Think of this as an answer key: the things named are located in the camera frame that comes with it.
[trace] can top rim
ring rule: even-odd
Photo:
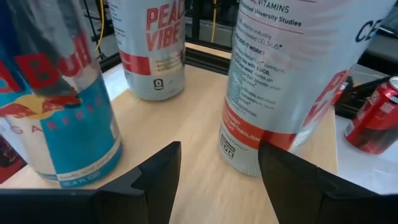
[[[390,85],[398,91],[398,77],[391,77],[388,82],[390,83]]]

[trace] red soda can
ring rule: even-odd
[[[357,149],[381,154],[398,139],[398,77],[376,88],[344,131]]]

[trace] aluminum can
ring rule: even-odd
[[[20,154],[61,188],[110,173],[121,138],[78,2],[1,1],[0,116]]]
[[[220,129],[228,163],[258,177],[260,141],[307,139],[394,3],[240,1]]]
[[[398,77],[376,88],[344,135],[352,146],[370,154],[383,153],[398,139]]]
[[[109,0],[124,73],[144,100],[166,100],[185,85],[185,0]]]

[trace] wooden surface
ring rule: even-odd
[[[187,66],[183,93],[164,102],[138,100],[125,91],[113,101],[124,151],[115,171],[95,189],[134,168],[171,141],[182,142],[180,183],[170,223],[277,223],[261,179],[236,172],[218,152],[227,77]],[[336,173],[335,119],[327,112],[302,156]],[[3,188],[49,188],[29,167]]]

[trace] can label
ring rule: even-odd
[[[109,0],[120,57],[130,89],[164,100],[185,84],[184,0]]]
[[[0,40],[0,116],[18,135],[34,170],[62,188],[104,177],[121,155],[100,68],[74,4],[1,6],[11,37]]]
[[[377,87],[344,130],[344,135],[361,151],[383,153],[398,139],[398,91],[388,83]]]
[[[394,3],[241,1],[221,135],[247,156],[227,161],[248,173],[260,140],[288,150],[313,129]]]

